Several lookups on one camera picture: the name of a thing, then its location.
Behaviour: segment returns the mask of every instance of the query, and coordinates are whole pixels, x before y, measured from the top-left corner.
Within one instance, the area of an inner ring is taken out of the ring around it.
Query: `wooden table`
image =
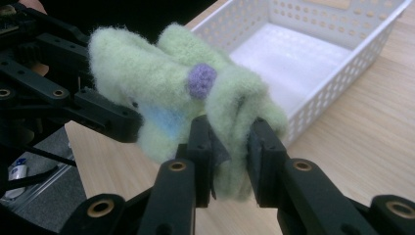
[[[194,25],[225,1],[189,23]],[[381,194],[415,201],[415,5],[397,21],[380,58],[288,149],[317,163],[339,189],[364,205]],[[87,197],[126,200],[151,187],[159,166],[135,144],[66,126]],[[197,209],[197,234],[281,234],[276,210],[211,201]]]

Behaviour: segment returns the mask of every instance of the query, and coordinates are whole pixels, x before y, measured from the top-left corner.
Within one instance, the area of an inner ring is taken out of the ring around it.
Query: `basket bottom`
[[[269,85],[272,100],[291,118],[350,53],[347,48],[266,23],[230,57],[258,73]]]

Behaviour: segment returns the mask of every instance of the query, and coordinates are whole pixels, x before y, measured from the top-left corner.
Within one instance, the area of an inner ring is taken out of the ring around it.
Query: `white plastic basket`
[[[379,56],[411,0],[231,0],[193,28],[261,75],[288,147]]]

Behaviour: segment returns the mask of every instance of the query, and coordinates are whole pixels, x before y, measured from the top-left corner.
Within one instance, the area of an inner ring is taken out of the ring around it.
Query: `white bottle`
[[[26,177],[27,165],[25,165],[26,159],[18,159],[15,167],[9,172],[9,180],[20,179]],[[4,195],[8,199],[15,199],[24,192],[24,187],[18,189],[12,189],[6,192]]]

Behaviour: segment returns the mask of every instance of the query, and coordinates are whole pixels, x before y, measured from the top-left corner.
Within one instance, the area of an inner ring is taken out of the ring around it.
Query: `green plush toy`
[[[98,92],[144,118],[137,144],[158,163],[174,158],[186,143],[193,118],[207,119],[231,160],[214,172],[219,199],[246,200],[247,136],[257,117],[277,135],[287,126],[284,112],[256,73],[194,35],[172,24],[157,45],[121,28],[99,28],[89,44],[90,67]]]

